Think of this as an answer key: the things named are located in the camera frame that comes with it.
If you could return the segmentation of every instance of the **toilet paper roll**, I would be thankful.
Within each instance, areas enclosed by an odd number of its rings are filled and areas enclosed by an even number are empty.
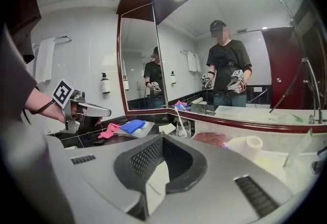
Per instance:
[[[202,97],[200,97],[200,98],[198,98],[198,99],[195,99],[194,101],[191,102],[191,104],[198,104],[198,103],[200,103],[201,101],[203,101],[203,98],[202,98]]]
[[[234,138],[225,144],[230,150],[237,152],[250,161],[254,161],[264,143],[257,136]]]

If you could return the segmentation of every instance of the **man in black shirt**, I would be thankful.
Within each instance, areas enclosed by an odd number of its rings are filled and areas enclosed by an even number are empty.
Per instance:
[[[152,62],[149,62],[145,65],[144,78],[146,87],[150,89],[151,106],[153,109],[159,109],[163,108],[162,105],[165,104],[165,96],[158,47],[156,47],[153,51],[153,59],[154,60]],[[158,83],[161,89],[161,92],[159,94],[156,94],[153,91],[151,85],[151,83],[153,82]]]
[[[223,21],[214,21],[210,31],[212,37],[217,38],[217,44],[210,49],[207,61],[211,79],[217,71],[214,105],[245,107],[246,84],[252,74],[252,64],[245,46],[241,41],[229,38],[228,28]],[[235,91],[227,90],[231,75],[236,70],[243,70],[244,83]]]

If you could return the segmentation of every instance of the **green object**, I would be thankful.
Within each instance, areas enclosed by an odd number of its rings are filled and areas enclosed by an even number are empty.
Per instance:
[[[297,121],[297,122],[303,122],[303,119],[302,118],[300,118],[300,117],[298,117],[298,116],[296,116],[296,115],[294,115],[294,114],[292,114],[292,113],[290,113],[291,115],[293,115],[294,117],[295,117],[295,120]]]

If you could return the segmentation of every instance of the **black cap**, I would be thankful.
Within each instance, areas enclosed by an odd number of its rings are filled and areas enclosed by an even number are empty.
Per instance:
[[[211,35],[215,35],[217,32],[222,32],[226,24],[221,20],[215,20],[210,24]]]

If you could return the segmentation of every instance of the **wall outlet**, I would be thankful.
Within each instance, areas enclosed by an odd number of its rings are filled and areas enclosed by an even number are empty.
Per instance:
[[[52,134],[52,131],[51,130],[45,130],[44,132],[46,135],[49,135],[49,134]]]
[[[253,91],[254,92],[262,92],[262,87],[254,87]]]

